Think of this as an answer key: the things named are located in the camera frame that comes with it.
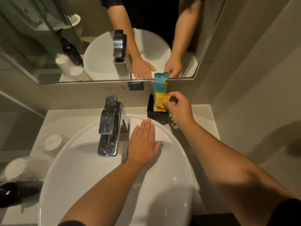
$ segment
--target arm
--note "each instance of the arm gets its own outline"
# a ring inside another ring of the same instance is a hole
[[[123,5],[111,6],[108,8],[108,15],[113,28],[122,29],[127,35],[127,54],[132,62],[135,78],[152,78],[151,71],[156,71],[156,68],[141,58],[125,7]]]
[[[194,31],[197,27],[201,0],[180,0],[179,18],[175,26],[175,39],[169,60],[166,62],[164,72],[171,73],[170,77],[182,77],[182,57],[186,52]]]
[[[148,118],[134,129],[126,162],[75,202],[60,223],[75,220],[85,226],[114,226],[140,170],[156,157],[162,141],[154,144],[155,126]]]
[[[276,206],[294,196],[263,169],[198,125],[184,95],[171,94],[178,103],[164,101],[164,105],[239,223],[242,226],[267,225]]]

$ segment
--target teal packet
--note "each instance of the teal packet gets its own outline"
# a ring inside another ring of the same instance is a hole
[[[154,95],[154,100],[156,98],[156,92],[157,93],[167,93],[167,80],[168,80],[168,72],[155,73],[155,95]]]

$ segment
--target black container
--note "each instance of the black container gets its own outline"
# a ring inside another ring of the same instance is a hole
[[[0,208],[39,201],[43,182],[9,182],[0,186]]]
[[[154,112],[153,104],[154,104],[154,100],[153,100],[153,95],[151,94],[148,99],[148,108],[147,108],[148,118],[151,118],[162,125],[167,124],[168,112],[162,112],[162,111]]]
[[[69,41],[63,37],[62,30],[63,29],[60,29],[56,33],[61,38],[61,43],[63,45],[62,50],[64,54],[67,55],[75,65],[84,67],[84,61],[82,60],[81,55],[76,49],[76,46],[74,44],[69,43]]]

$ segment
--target yellow packet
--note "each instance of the yellow packet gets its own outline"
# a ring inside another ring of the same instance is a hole
[[[171,94],[169,93],[158,93],[156,92],[155,105],[153,107],[154,112],[162,111],[167,112],[168,109],[162,105],[163,100],[170,100]]]

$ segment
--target black box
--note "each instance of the black box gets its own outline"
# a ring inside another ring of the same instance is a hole
[[[148,99],[148,108],[147,108],[148,118],[151,118],[162,125],[167,124],[168,112],[162,112],[162,111],[154,112],[153,104],[154,104],[154,100],[153,100],[153,95],[151,94]]]

